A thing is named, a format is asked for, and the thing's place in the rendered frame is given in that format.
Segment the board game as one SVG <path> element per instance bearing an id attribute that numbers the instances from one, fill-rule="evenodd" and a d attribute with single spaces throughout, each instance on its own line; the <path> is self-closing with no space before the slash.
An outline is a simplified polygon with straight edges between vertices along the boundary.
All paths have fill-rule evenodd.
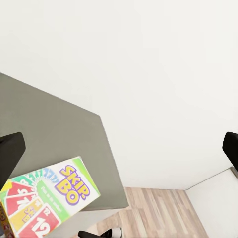
<path id="1" fill-rule="evenodd" d="M 6 238 L 43 238 L 99 196 L 78 156 L 8 179 L 0 223 Z"/>

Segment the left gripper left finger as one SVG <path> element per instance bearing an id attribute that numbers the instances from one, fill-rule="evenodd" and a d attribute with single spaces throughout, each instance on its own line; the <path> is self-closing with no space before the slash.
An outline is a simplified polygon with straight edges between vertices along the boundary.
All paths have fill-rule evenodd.
<path id="1" fill-rule="evenodd" d="M 21 132 L 0 137 L 0 192 L 26 151 Z"/>

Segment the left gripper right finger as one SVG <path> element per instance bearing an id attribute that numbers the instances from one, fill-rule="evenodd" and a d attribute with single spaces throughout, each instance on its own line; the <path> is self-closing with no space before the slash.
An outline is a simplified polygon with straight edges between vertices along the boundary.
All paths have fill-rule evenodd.
<path id="1" fill-rule="evenodd" d="M 227 132 L 222 149 L 238 172 L 238 134 Z"/>

